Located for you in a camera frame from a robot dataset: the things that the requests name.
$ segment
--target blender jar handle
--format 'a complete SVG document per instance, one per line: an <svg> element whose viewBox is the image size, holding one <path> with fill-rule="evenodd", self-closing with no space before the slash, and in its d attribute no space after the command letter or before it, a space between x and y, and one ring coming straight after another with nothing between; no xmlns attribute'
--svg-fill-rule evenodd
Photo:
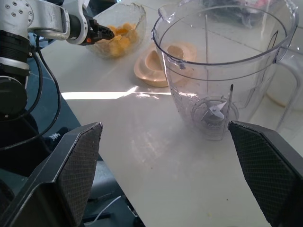
<svg viewBox="0 0 303 227"><path fill-rule="evenodd" d="M281 47L283 51L286 51L282 59L276 61L278 65L282 65L287 68L295 78L296 86L293 90L290 99L288 100L285 111L278 123L276 131L282 129L285 120L288 118L298 97L302 94L303 91L303 54L293 51L289 48Z"/></svg>

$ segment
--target table surface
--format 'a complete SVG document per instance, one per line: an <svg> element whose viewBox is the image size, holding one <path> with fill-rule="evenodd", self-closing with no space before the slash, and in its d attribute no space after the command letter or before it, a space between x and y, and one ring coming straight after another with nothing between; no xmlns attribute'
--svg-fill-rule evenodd
<svg viewBox="0 0 303 227"><path fill-rule="evenodd" d="M168 88L150 87L134 75L136 59L151 43L157 8L171 2L137 1L147 13L147 32L127 57L105 61L56 41L43 49L45 60L81 125L103 123L99 152L147 227L268 227L232 139L198 138L184 126ZM258 110L252 122L283 111L266 98L261 106L267 112ZM294 148L302 138L293 140Z"/></svg>

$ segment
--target black cable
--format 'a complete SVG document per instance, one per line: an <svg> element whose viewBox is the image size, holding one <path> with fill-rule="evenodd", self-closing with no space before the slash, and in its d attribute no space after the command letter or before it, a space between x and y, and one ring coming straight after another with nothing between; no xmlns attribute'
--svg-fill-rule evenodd
<svg viewBox="0 0 303 227"><path fill-rule="evenodd" d="M60 95L59 85L58 85L58 82L57 82L55 76L53 75L52 71L50 70L50 68L48 67L48 65L46 64L46 62L45 62L45 60L43 58L43 55L42 55L41 50L40 50L39 38L40 38L40 36L37 36L37 38L36 38L36 51L38 52L38 54L40 56L40 59L41 59L43 65L45 66L46 70L51 75L51 77L53 79L53 82L55 83L56 90L57 90L58 107L57 107L56 115L53 118L52 122L49 124L49 126L43 132L39 133L38 135L36 135L36 136L34 136L34 137L30 138L30 139L25 140L25 141L22 141L22 142L19 142L19 143L15 143L15 144L9 145L9 146L4 147L4 148L0 148L0 151L5 151L5 150L8 150L8 149L11 149L11 148L23 145L23 144L32 142L35 139L39 138L40 136L42 136L43 134L45 134L48 130L50 130L50 128L56 122L56 120L58 118L58 115L60 113L60 109L61 109L61 95Z"/></svg>
<svg viewBox="0 0 303 227"><path fill-rule="evenodd" d="M11 121L15 121L15 120L18 120L20 118L23 118L23 117L27 116L28 114L30 114L33 111L33 109L37 106L37 104L40 100L40 97L41 97L41 93L42 93L43 75L42 75L42 68L41 68L41 65L40 65L40 61L39 61L38 56L35 52L33 52L33 58L34 58L34 60L37 64L38 72L39 72L39 87L38 87L38 92L37 92L36 99L35 99L34 103L32 104L32 106L25 113L21 114L20 116L14 118L14 119L4 120L4 121L1 121L1 122L11 122Z"/></svg>

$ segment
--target glass bowl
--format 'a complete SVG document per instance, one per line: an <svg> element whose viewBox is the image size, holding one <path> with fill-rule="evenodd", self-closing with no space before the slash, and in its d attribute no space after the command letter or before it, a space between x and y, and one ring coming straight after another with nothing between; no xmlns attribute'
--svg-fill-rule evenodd
<svg viewBox="0 0 303 227"><path fill-rule="evenodd" d="M116 4L95 17L102 26L109 27L115 37L100 40L86 46L90 51L104 59L124 56L136 49L142 42L146 31L146 12L142 6Z"/></svg>

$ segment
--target blender jar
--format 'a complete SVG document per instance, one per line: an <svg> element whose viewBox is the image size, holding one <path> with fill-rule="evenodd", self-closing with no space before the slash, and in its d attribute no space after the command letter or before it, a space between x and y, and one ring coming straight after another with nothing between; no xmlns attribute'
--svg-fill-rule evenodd
<svg viewBox="0 0 303 227"><path fill-rule="evenodd" d="M302 67L288 50L298 25L297 7L289 0L272 2L183 0L159 8L152 38L171 94L183 120L206 139L221 140L229 121L251 119L276 64L296 79L277 130L301 93ZM195 48L194 61L183 59L178 44Z"/></svg>

